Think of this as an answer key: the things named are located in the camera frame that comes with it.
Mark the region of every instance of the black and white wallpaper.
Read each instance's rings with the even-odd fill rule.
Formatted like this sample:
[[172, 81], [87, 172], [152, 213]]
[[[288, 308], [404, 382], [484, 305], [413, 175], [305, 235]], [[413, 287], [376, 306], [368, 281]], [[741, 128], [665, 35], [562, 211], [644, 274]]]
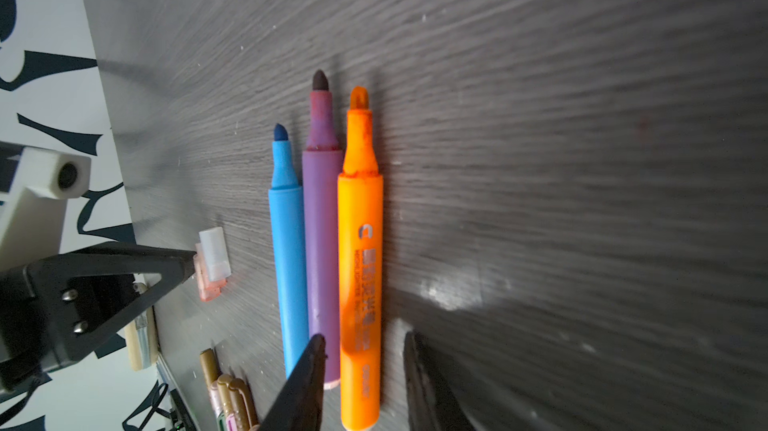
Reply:
[[[60, 252], [135, 242], [82, 0], [0, 0], [0, 140], [91, 157], [91, 186], [68, 202]], [[130, 369], [115, 335], [48, 376], [2, 429], [120, 429], [156, 381], [153, 367]], [[0, 411], [20, 398], [0, 402]]]

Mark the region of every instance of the white wall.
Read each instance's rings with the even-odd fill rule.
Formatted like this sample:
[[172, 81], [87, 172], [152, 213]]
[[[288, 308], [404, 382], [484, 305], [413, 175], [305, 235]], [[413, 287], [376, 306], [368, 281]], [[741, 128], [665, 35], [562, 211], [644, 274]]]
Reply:
[[[25, 51], [95, 58], [82, 0], [15, 0], [17, 15], [11, 35], [0, 42], [0, 78], [14, 82], [25, 65]], [[0, 3], [0, 13], [8, 8]], [[17, 114], [50, 128], [102, 134], [91, 157], [90, 190], [106, 190], [122, 183], [107, 106], [96, 68], [46, 75], [15, 90], [0, 89], [0, 140], [85, 154], [44, 132], [19, 124]], [[78, 233], [77, 219], [88, 199], [70, 200], [64, 222], [61, 252], [107, 241]], [[94, 207], [84, 231], [130, 223], [124, 189], [105, 196]], [[100, 429], [121, 431], [120, 423], [141, 403], [157, 380], [154, 367], [135, 373], [128, 349], [80, 363], [51, 374], [26, 408], [8, 426], [19, 426], [45, 416], [47, 431]], [[0, 412], [21, 397], [0, 403]], [[140, 417], [131, 420], [139, 425]], [[158, 429], [153, 418], [147, 429]]]

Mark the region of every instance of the silver screw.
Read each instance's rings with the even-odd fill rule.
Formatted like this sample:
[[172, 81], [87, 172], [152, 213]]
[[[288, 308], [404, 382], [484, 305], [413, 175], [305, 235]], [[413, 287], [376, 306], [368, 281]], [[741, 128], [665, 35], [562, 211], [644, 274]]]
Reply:
[[70, 302], [78, 299], [78, 290], [66, 290], [62, 294], [62, 301]]
[[75, 334], [82, 334], [87, 329], [88, 329], [88, 321], [80, 321], [79, 323], [75, 323], [74, 329], [72, 331]]

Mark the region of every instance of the white cap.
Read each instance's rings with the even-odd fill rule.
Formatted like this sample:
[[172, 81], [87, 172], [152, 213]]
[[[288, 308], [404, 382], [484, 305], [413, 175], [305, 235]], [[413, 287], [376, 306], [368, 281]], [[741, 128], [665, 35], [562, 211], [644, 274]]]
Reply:
[[226, 279], [232, 274], [230, 258], [226, 254], [224, 230], [212, 227], [200, 232], [200, 245], [203, 247], [203, 258], [208, 268], [208, 279], [211, 282]]

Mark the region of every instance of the blue marker tip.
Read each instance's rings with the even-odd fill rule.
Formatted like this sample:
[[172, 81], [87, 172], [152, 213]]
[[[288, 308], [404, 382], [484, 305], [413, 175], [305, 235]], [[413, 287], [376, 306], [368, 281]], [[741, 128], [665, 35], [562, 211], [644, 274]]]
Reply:
[[288, 140], [288, 131], [282, 124], [275, 124], [275, 140]]

